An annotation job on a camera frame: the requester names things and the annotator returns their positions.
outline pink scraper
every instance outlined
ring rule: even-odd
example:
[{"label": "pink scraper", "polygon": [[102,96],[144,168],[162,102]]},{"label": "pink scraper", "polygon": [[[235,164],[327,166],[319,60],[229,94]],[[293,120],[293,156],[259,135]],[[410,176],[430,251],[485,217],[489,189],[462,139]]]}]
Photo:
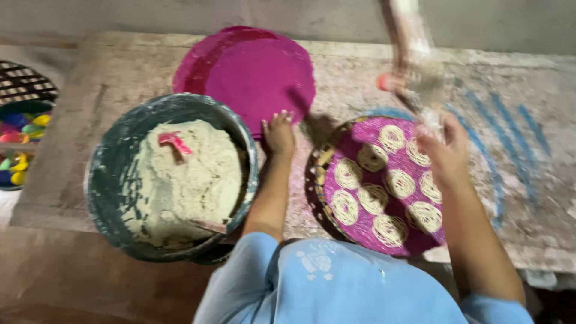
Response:
[{"label": "pink scraper", "polygon": [[165,143],[172,144],[180,154],[192,154],[192,150],[184,144],[182,139],[178,137],[179,131],[173,131],[170,133],[160,133],[158,135],[158,144],[162,145]]}]

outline fingers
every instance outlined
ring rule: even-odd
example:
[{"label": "fingers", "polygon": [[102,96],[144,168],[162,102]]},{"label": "fingers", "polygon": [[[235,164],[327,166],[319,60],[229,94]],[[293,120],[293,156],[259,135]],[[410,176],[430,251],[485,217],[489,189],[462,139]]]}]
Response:
[{"label": "fingers", "polygon": [[446,144],[456,149],[461,149],[468,145],[468,134],[462,127],[458,119],[448,112],[442,115],[442,125],[444,126],[444,137]]},{"label": "fingers", "polygon": [[431,130],[424,125],[418,125],[414,134],[418,148],[424,151],[432,160],[438,160],[448,150],[444,144],[432,135]]},{"label": "fingers", "polygon": [[275,126],[282,125],[282,124],[291,124],[293,118],[294,118],[294,112],[293,111],[287,112],[286,110],[283,109],[280,112],[280,114],[275,113],[272,116],[272,120],[270,120],[269,128],[274,128]]},{"label": "fingers", "polygon": [[262,119],[262,132],[264,133],[264,137],[268,137],[270,134],[270,127],[268,126],[268,122]]}]

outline hand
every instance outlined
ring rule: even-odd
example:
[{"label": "hand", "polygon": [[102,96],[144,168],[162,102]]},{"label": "hand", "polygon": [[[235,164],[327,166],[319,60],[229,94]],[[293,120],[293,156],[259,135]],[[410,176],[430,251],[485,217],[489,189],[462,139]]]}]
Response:
[{"label": "hand", "polygon": [[468,173],[469,151],[466,130],[449,113],[441,116],[446,145],[432,136],[430,129],[418,125],[415,129],[418,149],[432,162],[434,183],[442,193],[471,185]]},{"label": "hand", "polygon": [[282,110],[279,115],[274,114],[270,124],[266,120],[262,121],[264,138],[273,156],[292,159],[296,146],[291,126],[293,114],[293,112],[288,113]]}]

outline dark green bucket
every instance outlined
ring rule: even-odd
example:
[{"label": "dark green bucket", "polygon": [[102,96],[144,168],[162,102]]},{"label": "dark green bucket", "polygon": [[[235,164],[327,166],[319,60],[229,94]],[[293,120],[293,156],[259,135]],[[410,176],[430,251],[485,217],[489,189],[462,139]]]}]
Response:
[{"label": "dark green bucket", "polygon": [[205,120],[225,130],[247,152],[248,183],[245,197],[231,221],[227,233],[234,231],[246,216],[258,186],[258,162],[254,139],[240,117],[226,105],[208,96],[176,93],[149,100],[120,117],[104,134],[92,154],[85,176],[85,196],[90,217],[101,234],[116,248],[136,259],[152,262],[192,261],[201,264],[225,260],[233,246],[221,244],[227,237],[215,234],[194,247],[169,250],[135,242],[122,222],[121,206],[135,204],[122,194],[126,181],[138,183],[139,176],[128,174],[140,142],[159,123],[183,123]]}]

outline wooden table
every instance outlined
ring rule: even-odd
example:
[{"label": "wooden table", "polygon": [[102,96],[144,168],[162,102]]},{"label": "wooden table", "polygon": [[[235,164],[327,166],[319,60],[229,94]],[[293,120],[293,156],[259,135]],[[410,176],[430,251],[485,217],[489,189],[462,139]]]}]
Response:
[{"label": "wooden table", "polygon": [[[200,39],[104,32],[84,42],[11,225],[96,231],[83,195],[94,146],[123,113],[171,93],[176,68]],[[391,68],[390,46],[299,43],[312,57],[317,95],[296,134],[286,238],[329,238],[330,226],[309,203],[314,146],[338,124],[371,109],[402,108],[373,85]],[[435,55],[450,77],[449,107],[471,136],[475,185],[501,223],[498,235],[514,264],[576,272],[576,59],[449,49]],[[448,261],[444,247],[425,257]]]}]

